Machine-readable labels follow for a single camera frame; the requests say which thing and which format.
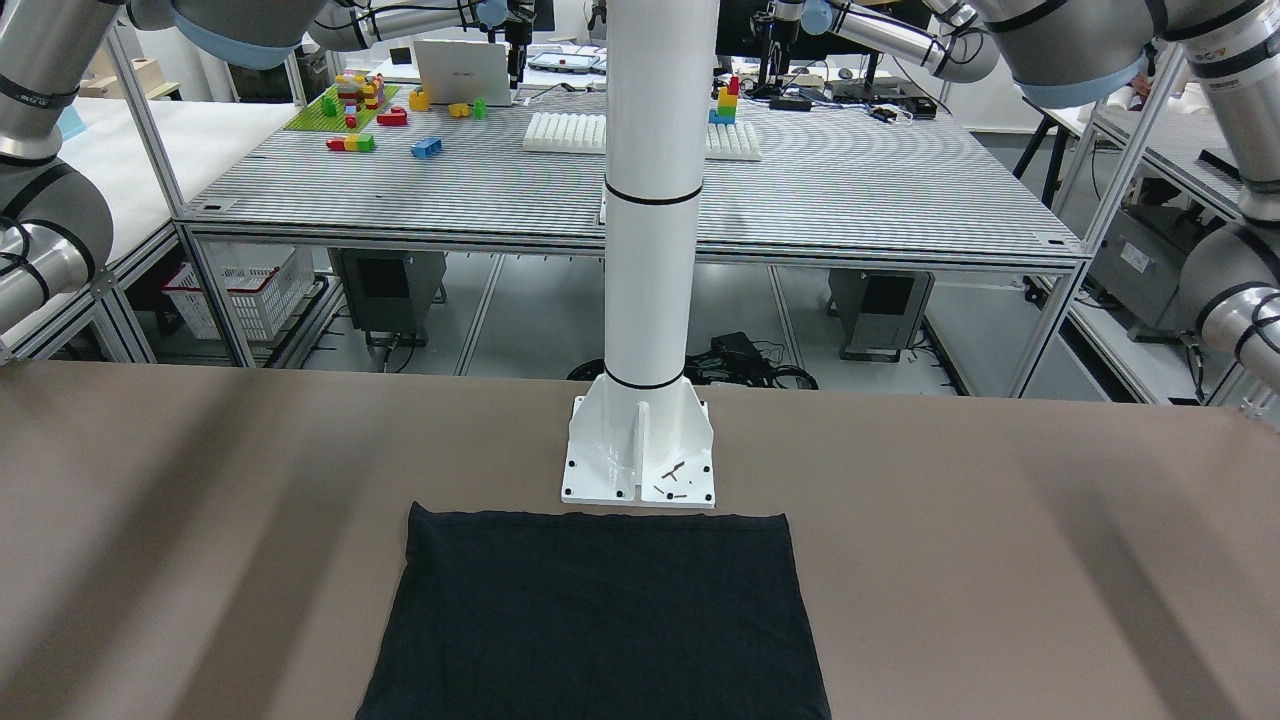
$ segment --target white basket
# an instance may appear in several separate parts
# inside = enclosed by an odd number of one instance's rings
[[[214,265],[221,268],[223,287],[244,334],[257,341],[275,338],[315,282],[310,249],[300,251],[289,245],[218,245],[212,249]],[[183,263],[160,290],[178,306],[197,340],[218,340],[218,325],[195,268]]]

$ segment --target computer tower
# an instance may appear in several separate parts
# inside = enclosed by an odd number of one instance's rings
[[[833,314],[845,328],[840,359],[897,363],[924,320],[933,275],[838,268],[831,270],[827,286]]]
[[[426,313],[444,279],[443,252],[334,249],[329,256],[356,329],[426,341]]]

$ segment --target white column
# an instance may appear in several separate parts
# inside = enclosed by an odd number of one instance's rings
[[[685,366],[716,0],[609,4],[604,363],[570,424],[566,502],[714,505]]]

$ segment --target laptop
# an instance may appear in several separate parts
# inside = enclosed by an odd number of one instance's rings
[[[490,108],[511,105],[504,42],[415,40],[417,73],[433,104],[475,102]]]

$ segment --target brown table surface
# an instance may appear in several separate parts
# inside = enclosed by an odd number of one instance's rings
[[[0,369],[0,717],[351,717],[410,502],[581,510],[557,496],[581,387]],[[703,397],[716,511],[791,520],[836,717],[1280,717],[1280,436],[1265,424]]]

